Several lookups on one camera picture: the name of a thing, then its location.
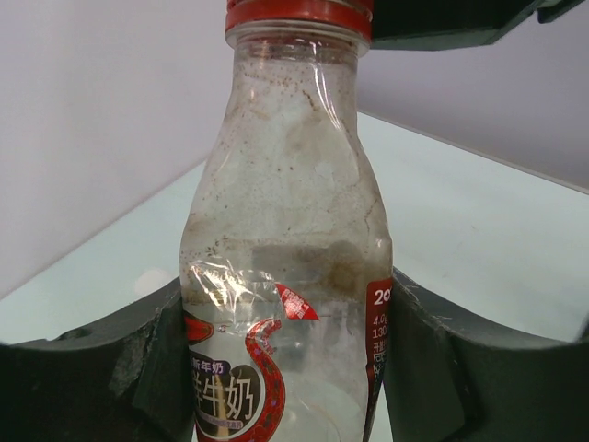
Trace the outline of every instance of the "white backdrop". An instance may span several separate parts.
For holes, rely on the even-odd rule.
[[[225,0],[0,3],[0,297],[202,161]],[[375,52],[363,109],[587,185],[589,3],[493,48]]]

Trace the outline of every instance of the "bottle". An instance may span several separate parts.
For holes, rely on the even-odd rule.
[[[200,442],[367,441],[392,243],[357,135],[368,0],[229,0],[233,88],[182,236]]]

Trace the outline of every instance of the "white table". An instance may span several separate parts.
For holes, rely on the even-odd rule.
[[[576,336],[589,313],[589,196],[371,117],[360,115],[359,126],[399,269],[505,325]],[[175,277],[201,174],[199,166],[0,301],[0,340],[55,338]],[[391,438],[381,395],[372,440]]]

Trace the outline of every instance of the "bottle neck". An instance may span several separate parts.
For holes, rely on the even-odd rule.
[[[252,112],[262,119],[328,117],[357,133],[353,41],[280,30],[251,32],[237,41],[227,115]]]

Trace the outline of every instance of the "bottle cap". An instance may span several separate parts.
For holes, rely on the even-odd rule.
[[[371,39],[374,0],[227,0],[225,32],[261,20],[305,20],[341,26]]]

